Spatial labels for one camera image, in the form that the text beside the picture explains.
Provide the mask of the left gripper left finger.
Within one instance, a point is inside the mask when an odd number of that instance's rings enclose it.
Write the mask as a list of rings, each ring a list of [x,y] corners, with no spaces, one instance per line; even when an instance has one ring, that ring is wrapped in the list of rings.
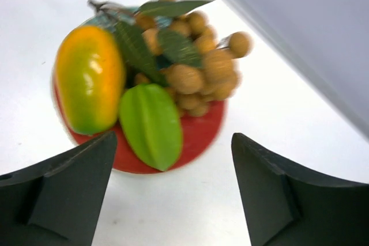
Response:
[[[1,245],[91,245],[116,147],[110,131],[1,175]]]

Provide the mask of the fake longan bunch with leaves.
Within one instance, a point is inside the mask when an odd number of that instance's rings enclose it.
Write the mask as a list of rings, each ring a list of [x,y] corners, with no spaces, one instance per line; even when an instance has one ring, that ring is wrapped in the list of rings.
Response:
[[[107,20],[133,82],[154,82],[176,96],[193,116],[205,103],[223,101],[238,87],[236,60],[247,56],[253,41],[246,32],[216,39],[200,7],[209,0],[151,0],[136,9],[88,0]]]

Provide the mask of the fake green starfruit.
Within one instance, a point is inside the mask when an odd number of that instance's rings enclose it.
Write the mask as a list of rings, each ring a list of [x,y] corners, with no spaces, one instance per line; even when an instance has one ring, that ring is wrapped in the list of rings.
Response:
[[[177,107],[158,84],[139,84],[124,92],[119,122],[136,157],[147,166],[167,171],[180,157],[183,132]]]

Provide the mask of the fake orange mango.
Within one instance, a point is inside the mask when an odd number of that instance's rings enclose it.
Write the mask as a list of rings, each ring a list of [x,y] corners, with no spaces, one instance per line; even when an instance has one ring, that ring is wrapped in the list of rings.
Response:
[[[110,32],[94,25],[72,30],[58,49],[54,78],[67,125],[75,133],[94,135],[116,123],[126,70]]]

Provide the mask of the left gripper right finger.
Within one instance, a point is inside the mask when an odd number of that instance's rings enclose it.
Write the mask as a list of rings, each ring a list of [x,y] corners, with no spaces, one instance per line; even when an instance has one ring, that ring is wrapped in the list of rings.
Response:
[[[312,170],[235,133],[232,157],[252,245],[367,245],[368,185]]]

